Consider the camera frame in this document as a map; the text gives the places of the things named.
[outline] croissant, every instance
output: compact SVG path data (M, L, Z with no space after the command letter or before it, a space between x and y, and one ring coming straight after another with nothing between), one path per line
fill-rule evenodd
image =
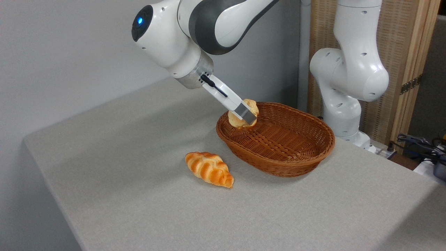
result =
M220 156L208 152L191 152L186 155L186 164L194 175L205 182L232 188L234 178Z
M257 117L259 115L259 108L257 107L257 102L250 99L245 99L243 101L251 108L252 114L254 114ZM233 113L228 113L227 116L229 119L229 124L231 124L231 126L237 129L254 126L257 123L257 120L255 120L254 123L250 125L247 122L245 122L245 120L240 120L239 118L237 118Z

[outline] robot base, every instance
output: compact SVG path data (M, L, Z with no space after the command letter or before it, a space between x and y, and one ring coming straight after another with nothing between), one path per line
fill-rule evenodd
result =
M376 152L376 147L374 147L370 143L370 137L361 131L358 131L357 133L355 133L352 136L346 136L346 137L337 136L337 137L341 140L349 141L349 142L353 143L354 145L359 146L363 149L366 149L367 151L370 151L372 153Z

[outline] basket rim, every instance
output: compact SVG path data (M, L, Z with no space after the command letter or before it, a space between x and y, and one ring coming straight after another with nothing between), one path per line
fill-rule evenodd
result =
M263 105L263 104L274 104L274 105L278 105L278 106L280 106L280 107L282 107L282 108L290 109L291 112L299 113L300 115L303 115L303 116L309 118L310 120L312 120L312 121L318 123L319 125L321 125L322 127L324 127L324 128L327 130L327 132L329 133L329 135L330 135L329 147L326 148L323 152L321 152L321 153L318 154L317 156L315 156L315 157L311 157L311 158L309 158L309 159L304 159L304 160L273 160L273 159L269 159L269 158L266 158L266 157L264 157L264 156L261 156L261 155L258 154L258 153L252 152L252 151L250 151L249 149L247 149L246 147L240 145L239 143L230 140L230 139L229 139L229 138L222 132L222 130L221 130L221 125L220 125L219 123L217 123L217 126L216 126L217 134L218 134L220 137L223 137L223 138L224 138L224 141L225 141L226 143L229 142L229 143L231 143L231 144L235 144L235 145L237 145L238 147L240 147L241 149L243 149L243 150L245 150L245 151L248 151L250 154L253 154L253 155L255 155L255 156L257 156L257 157L260 157L260 158L262 158L262 159L264 159L264 160L267 160L267 161L269 161L269 162L275 162L275 163L295 163L295 164L311 165L311 164L314 164L314 163L321 162L321 161L324 160L328 155L330 155L330 153L333 151L333 149L334 149L334 147L335 147L335 136L334 136L333 130L332 130L332 129L331 129L331 128L324 122L324 121L320 120L318 117L313 116L313 115L311 115L311 114L309 114L309 113L305 113L305 112L300 111L300 110L298 110L298 109L295 109L295 108L293 108L293 107L291 107L291 106L281 104L281 103L276 103L276 102L257 102L257 103L258 103L258 104L262 104L262 105ZM228 113L229 113L229 111L225 112L225 113L220 117L220 119L224 119L225 117L227 117L227 114L228 114Z

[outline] table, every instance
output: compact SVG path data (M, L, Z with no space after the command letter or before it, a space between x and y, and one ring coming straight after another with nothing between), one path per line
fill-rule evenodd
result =
M25 145L86 251L445 250L444 186L339 140L307 175L268 175L218 138L224 112L167 79ZM196 178L191 151L219 154L234 188Z

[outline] oval basket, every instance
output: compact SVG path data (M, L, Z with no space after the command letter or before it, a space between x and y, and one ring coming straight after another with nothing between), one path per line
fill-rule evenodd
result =
M296 177L314 170L335 146L331 128L313 115L272 102L258 102L257 123L236 129L224 113L217 134L248 164L275 176Z

